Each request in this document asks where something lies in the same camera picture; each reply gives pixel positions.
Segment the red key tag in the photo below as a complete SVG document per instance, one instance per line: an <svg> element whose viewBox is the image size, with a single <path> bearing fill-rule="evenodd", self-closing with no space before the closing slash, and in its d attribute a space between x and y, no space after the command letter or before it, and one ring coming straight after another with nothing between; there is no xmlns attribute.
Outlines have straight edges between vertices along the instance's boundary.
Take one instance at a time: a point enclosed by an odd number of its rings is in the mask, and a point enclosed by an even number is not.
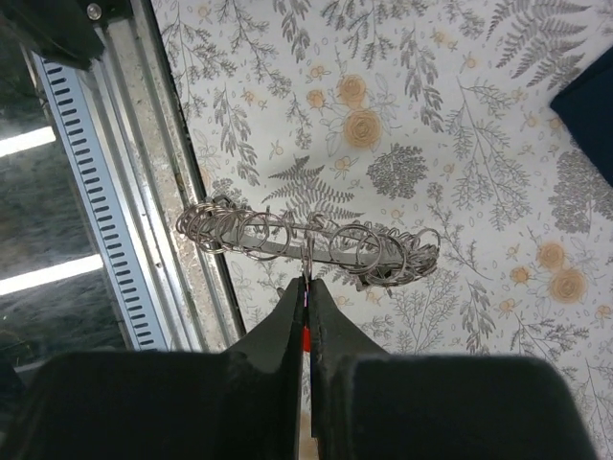
<svg viewBox="0 0 613 460"><path fill-rule="evenodd" d="M303 347L303 351L307 354L309 354L311 351L308 306L309 306L309 285L306 285L305 292L304 292L302 347Z"/></svg>

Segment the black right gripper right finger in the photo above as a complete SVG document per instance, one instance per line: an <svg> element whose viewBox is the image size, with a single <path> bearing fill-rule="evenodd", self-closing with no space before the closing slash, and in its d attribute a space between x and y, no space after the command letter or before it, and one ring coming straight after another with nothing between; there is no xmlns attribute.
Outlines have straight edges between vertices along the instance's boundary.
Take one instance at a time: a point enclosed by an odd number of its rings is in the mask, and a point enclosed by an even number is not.
<svg viewBox="0 0 613 460"><path fill-rule="evenodd" d="M323 459L593 459L571 392L525 356L393 355L308 288L311 429Z"/></svg>

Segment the steel disc with keyrings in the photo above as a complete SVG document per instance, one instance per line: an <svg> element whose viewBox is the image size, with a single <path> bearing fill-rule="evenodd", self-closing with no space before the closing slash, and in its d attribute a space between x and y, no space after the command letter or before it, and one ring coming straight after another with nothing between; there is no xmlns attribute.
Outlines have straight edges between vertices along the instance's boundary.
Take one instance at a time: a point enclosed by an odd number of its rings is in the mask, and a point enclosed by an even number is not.
<svg viewBox="0 0 613 460"><path fill-rule="evenodd" d="M203 252L238 253L258 262L293 259L307 277L316 264L354 278L356 288L393 288L414 283L438 264L442 238L436 230L402 232L369 221L340 224L321 213L303 221L287 211L256 211L226 195L186 208L176 231Z"/></svg>

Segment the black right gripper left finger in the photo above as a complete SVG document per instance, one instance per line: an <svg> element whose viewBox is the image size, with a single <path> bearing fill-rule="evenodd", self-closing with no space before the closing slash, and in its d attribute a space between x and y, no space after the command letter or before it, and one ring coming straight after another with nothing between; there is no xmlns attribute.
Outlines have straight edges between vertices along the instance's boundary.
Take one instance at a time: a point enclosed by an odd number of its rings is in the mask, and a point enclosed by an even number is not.
<svg viewBox="0 0 613 460"><path fill-rule="evenodd" d="M36 374L5 459L294 459L306 284L217 354L72 353Z"/></svg>

